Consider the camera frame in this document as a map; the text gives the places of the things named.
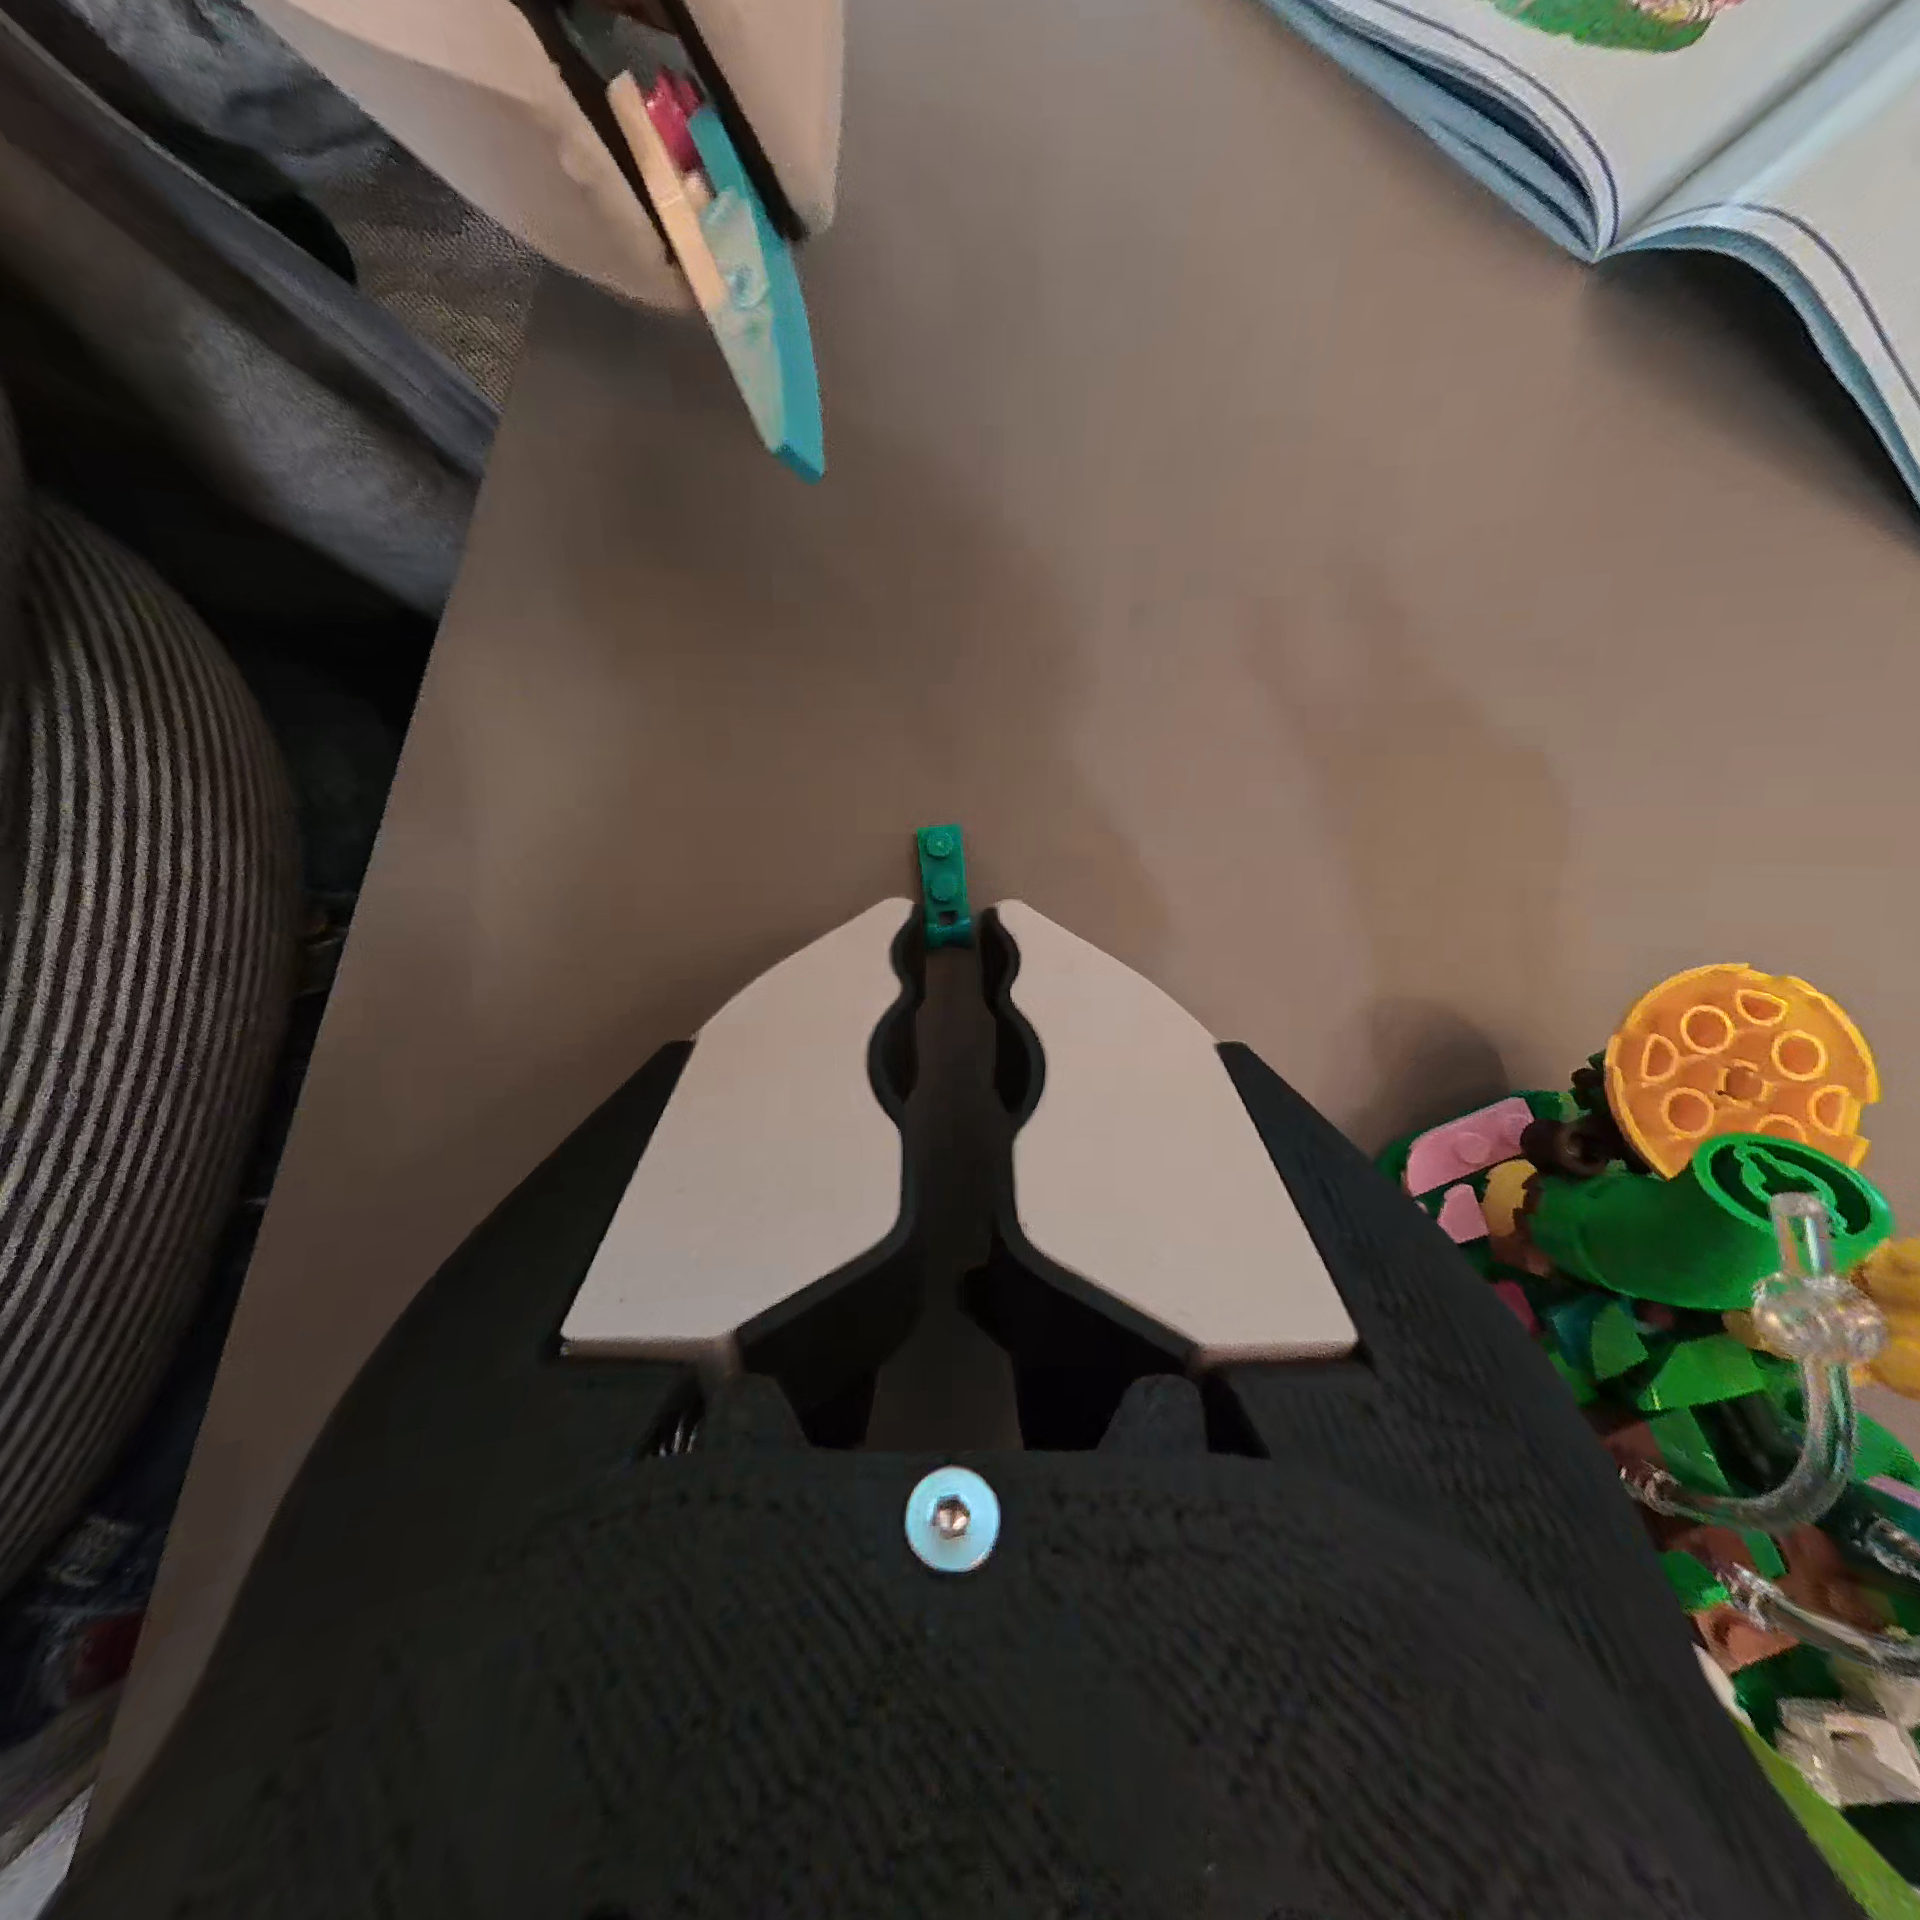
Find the small green brick plate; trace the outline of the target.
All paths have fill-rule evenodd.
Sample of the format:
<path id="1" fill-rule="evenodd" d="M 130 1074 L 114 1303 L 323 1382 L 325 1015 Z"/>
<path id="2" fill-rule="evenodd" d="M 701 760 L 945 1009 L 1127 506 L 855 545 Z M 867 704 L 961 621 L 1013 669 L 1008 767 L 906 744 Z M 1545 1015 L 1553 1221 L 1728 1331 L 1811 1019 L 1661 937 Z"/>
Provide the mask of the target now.
<path id="1" fill-rule="evenodd" d="M 916 830 L 919 915 L 925 949 L 967 949 L 976 939 L 969 899 L 969 853 L 961 823 Z"/>

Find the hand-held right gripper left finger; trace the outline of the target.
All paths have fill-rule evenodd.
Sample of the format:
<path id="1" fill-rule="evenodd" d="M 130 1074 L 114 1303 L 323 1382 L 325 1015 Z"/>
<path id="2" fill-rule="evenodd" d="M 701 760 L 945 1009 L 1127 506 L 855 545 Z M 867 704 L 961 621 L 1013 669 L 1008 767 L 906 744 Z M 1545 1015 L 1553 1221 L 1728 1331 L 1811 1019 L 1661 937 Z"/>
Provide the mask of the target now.
<path id="1" fill-rule="evenodd" d="M 919 910 L 888 896 L 699 1027 L 562 1317 L 569 1361 L 759 1376 L 817 1448 L 864 1445 L 925 1298 L 924 991 Z"/>

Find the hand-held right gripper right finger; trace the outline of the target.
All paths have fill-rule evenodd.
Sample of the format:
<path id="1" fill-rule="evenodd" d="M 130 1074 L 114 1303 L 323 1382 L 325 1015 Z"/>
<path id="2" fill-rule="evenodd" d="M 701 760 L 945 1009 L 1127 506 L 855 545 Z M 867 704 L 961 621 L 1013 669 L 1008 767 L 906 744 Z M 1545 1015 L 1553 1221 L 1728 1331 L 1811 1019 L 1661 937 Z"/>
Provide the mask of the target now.
<path id="1" fill-rule="evenodd" d="M 980 925 L 1004 1155 L 967 1315 L 1031 1450 L 1090 1450 L 1145 1379 L 1351 1361 L 1353 1315 L 1220 1042 L 1023 902 Z"/>

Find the brick flower model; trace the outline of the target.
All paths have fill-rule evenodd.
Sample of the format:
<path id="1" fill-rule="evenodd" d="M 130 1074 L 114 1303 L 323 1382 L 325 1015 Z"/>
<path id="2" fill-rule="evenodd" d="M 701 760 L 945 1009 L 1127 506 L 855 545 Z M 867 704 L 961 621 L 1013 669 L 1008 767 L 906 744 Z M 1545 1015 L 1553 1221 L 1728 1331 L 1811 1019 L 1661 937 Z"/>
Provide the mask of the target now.
<path id="1" fill-rule="evenodd" d="M 1713 1690 L 1867 1915 L 1916 1915 L 1917 1253 L 1866 1176 L 1882 1077 L 1801 977 L 1641 995 L 1565 1088 L 1376 1165 L 1520 1320 L 1639 1511 Z"/>

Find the open brick instruction booklet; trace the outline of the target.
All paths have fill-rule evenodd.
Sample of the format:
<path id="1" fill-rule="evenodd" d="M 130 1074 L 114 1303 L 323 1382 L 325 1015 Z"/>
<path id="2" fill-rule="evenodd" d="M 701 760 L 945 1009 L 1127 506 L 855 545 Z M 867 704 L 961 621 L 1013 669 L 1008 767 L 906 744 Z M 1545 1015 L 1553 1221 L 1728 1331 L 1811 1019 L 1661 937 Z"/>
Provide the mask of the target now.
<path id="1" fill-rule="evenodd" d="M 1761 274 L 1917 495 L 1916 3 L 1272 3 L 1563 253 Z"/>

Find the person's grey sweatshirt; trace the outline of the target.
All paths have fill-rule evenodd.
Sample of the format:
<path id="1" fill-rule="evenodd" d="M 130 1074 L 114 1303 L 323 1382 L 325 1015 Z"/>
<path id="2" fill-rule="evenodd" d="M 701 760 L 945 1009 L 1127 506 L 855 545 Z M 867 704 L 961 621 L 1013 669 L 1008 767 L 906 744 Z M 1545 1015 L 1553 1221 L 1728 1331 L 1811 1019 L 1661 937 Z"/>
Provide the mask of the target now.
<path id="1" fill-rule="evenodd" d="M 252 5 L 4 5 L 4 279 L 187 482 L 439 617 L 539 267 Z"/>

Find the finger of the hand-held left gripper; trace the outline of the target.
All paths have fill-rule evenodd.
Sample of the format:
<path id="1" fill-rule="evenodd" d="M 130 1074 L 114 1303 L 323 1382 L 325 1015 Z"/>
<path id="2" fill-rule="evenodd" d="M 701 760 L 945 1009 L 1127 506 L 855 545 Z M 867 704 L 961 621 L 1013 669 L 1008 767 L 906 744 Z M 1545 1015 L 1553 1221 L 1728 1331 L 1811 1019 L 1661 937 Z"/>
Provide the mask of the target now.
<path id="1" fill-rule="evenodd" d="M 693 294 L 637 190 L 509 3 L 255 3 L 408 154 L 547 264 L 633 307 Z"/>
<path id="2" fill-rule="evenodd" d="M 832 226 L 845 85 L 842 3 L 660 3 L 772 226 Z"/>

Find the teal pink brick assembly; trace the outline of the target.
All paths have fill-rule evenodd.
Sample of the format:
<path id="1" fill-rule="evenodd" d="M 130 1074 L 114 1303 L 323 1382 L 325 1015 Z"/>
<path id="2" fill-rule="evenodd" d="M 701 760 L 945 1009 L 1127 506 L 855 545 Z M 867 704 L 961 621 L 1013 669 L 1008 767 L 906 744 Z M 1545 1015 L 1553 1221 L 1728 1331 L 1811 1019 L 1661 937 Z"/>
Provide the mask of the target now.
<path id="1" fill-rule="evenodd" d="M 800 274 L 720 111 L 673 67 L 647 82 L 618 74 L 609 105 L 759 442 L 819 482 L 825 418 Z"/>

